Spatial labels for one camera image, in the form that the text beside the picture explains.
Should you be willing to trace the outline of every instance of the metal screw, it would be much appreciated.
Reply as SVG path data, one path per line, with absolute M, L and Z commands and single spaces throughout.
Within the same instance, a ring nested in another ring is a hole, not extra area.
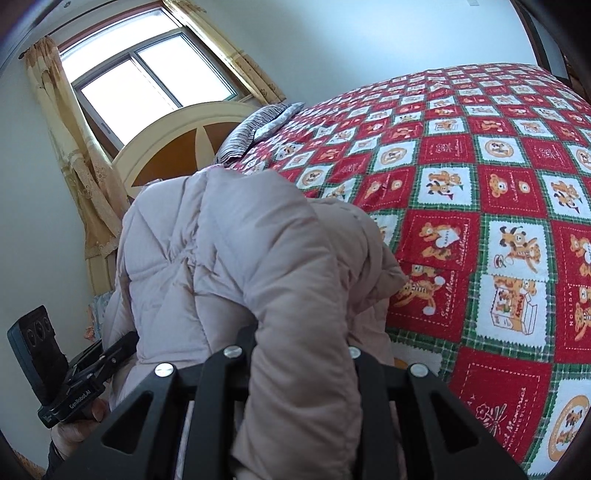
M 223 354 L 227 358 L 238 358 L 242 355 L 242 348 L 238 345 L 230 345 L 223 350 Z
M 174 367 L 171 364 L 159 364 L 154 368 L 154 373 L 159 377 L 167 377 L 174 372 Z
M 350 346 L 349 354 L 351 355 L 352 359 L 356 359 L 361 356 L 361 350 L 359 350 L 356 346 Z
M 429 369 L 423 364 L 413 364 L 410 366 L 410 373 L 417 378 L 424 378 L 429 374 Z

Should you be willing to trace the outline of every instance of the window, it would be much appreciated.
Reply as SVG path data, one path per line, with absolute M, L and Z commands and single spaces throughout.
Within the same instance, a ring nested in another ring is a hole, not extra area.
M 61 59 L 82 108 L 117 150 L 178 108 L 243 97 L 232 74 L 160 7 L 93 33 Z

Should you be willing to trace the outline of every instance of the window pane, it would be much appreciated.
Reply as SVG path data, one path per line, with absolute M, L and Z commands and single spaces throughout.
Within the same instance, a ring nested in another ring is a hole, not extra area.
M 89 83 L 82 93 L 123 144 L 177 109 L 147 73 L 128 60 Z
M 178 25 L 161 9 L 137 15 L 105 28 L 61 56 L 68 80 L 74 82 L 91 68 L 120 51 L 175 28 L 178 28 Z
M 183 106 L 234 94 L 180 35 L 143 49 L 139 56 Z

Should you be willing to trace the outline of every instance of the jacket sleeve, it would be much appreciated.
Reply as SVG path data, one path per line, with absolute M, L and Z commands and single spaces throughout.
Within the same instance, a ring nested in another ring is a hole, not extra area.
M 204 197 L 219 214 L 201 230 L 217 236 L 219 258 L 259 321 L 233 456 L 253 478 L 347 478 L 361 400 L 330 241 L 306 198 L 276 172 L 219 170 Z

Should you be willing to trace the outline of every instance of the pillow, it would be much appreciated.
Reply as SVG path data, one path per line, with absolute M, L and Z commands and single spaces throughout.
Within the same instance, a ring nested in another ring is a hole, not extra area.
M 280 116 L 288 107 L 286 103 L 278 103 L 258 109 L 228 135 L 213 162 L 230 164 L 240 160 L 252 145 L 257 129 Z
M 285 112 L 280 116 L 270 121 L 266 125 L 260 127 L 255 132 L 254 143 L 262 142 L 271 138 L 275 133 L 283 127 L 289 120 L 296 116 L 304 108 L 304 102 L 294 103 L 290 105 Z
M 113 291 L 108 291 L 102 295 L 96 295 L 92 299 L 92 303 L 88 307 L 90 326 L 87 328 L 85 335 L 87 340 L 96 342 L 97 340 L 101 339 L 105 310 L 112 295 Z

